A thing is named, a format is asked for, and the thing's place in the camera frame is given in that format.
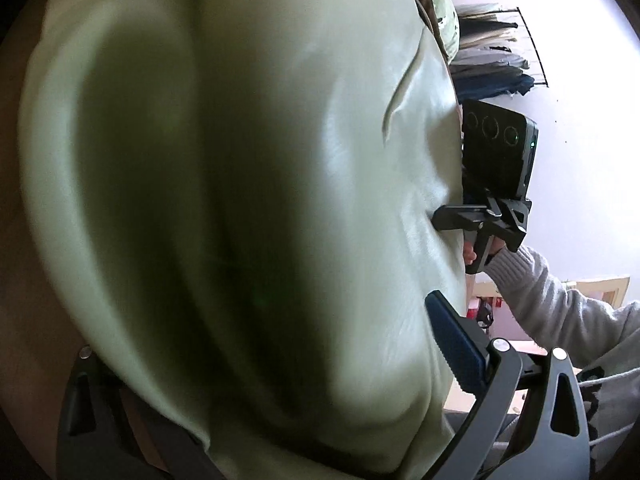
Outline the grey sweater sleeve forearm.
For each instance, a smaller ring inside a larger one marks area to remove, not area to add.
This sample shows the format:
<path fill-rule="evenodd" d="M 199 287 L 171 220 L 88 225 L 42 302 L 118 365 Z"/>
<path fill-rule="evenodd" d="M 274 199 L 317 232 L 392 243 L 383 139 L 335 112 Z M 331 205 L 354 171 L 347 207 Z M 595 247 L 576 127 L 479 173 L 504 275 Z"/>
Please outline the grey sweater sleeve forearm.
<path fill-rule="evenodd" d="M 639 304 L 614 308 L 564 285 L 532 248 L 503 248 L 485 273 L 494 281 L 525 333 L 546 350 L 565 350 L 587 373 L 639 374 Z"/>

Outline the person's right hand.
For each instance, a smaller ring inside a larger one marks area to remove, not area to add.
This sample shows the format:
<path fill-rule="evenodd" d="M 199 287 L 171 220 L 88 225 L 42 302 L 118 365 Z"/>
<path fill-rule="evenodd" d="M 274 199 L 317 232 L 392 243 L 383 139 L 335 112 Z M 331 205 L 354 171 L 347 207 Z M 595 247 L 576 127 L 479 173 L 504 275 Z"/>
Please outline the person's right hand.
<path fill-rule="evenodd" d="M 495 254 L 498 254 L 498 252 L 500 252 L 500 250 L 504 246 L 506 246 L 506 243 L 501 238 L 495 237 L 492 240 L 491 246 L 489 248 L 489 252 L 488 252 L 488 256 L 487 256 L 486 262 L 489 262 L 492 259 L 492 257 Z M 471 242 L 469 242 L 468 240 L 466 240 L 464 242 L 464 244 L 463 244 L 462 255 L 463 255 L 464 263 L 467 266 L 472 264 L 477 258 L 477 254 L 476 254 L 476 252 L 474 252 L 474 249 L 473 249 L 473 244 Z"/>

